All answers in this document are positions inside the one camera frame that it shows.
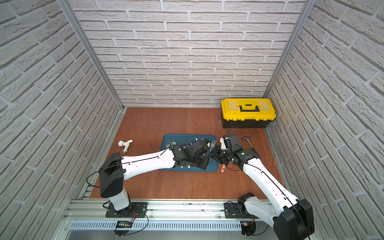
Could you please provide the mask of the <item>pink handled spoon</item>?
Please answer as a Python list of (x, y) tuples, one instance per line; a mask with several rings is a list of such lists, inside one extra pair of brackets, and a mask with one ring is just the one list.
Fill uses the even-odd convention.
[(213, 140), (210, 145), (210, 152), (212, 152), (217, 145), (217, 140)]

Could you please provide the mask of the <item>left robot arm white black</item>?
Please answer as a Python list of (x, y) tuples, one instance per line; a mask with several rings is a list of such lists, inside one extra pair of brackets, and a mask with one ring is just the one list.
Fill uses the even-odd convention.
[(205, 170), (209, 163), (209, 151), (216, 145), (207, 139), (197, 139), (183, 145), (170, 145), (165, 150), (122, 157), (120, 153), (110, 155), (99, 169), (101, 197), (108, 198), (113, 210), (131, 208), (124, 181), (147, 172), (177, 167), (197, 167)]

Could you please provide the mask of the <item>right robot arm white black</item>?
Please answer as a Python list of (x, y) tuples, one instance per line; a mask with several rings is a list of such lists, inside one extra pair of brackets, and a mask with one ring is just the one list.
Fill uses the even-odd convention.
[(236, 134), (208, 145), (210, 157), (224, 166), (233, 163), (251, 178), (269, 202), (248, 193), (232, 204), (243, 218), (254, 216), (273, 228), (280, 240), (305, 240), (315, 232), (312, 205), (289, 192), (263, 165), (254, 147), (243, 148)]

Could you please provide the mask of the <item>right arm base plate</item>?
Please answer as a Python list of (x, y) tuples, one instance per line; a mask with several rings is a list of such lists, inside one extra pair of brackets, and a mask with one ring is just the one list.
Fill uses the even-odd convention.
[(239, 203), (227, 201), (224, 203), (226, 219), (250, 219), (251, 215), (245, 212), (245, 209)]

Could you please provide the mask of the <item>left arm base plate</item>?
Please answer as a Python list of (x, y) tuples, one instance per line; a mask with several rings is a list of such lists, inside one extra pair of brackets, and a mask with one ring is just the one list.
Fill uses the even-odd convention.
[(145, 218), (148, 202), (131, 202), (130, 205), (122, 210), (115, 210), (114, 205), (109, 203), (106, 218)]

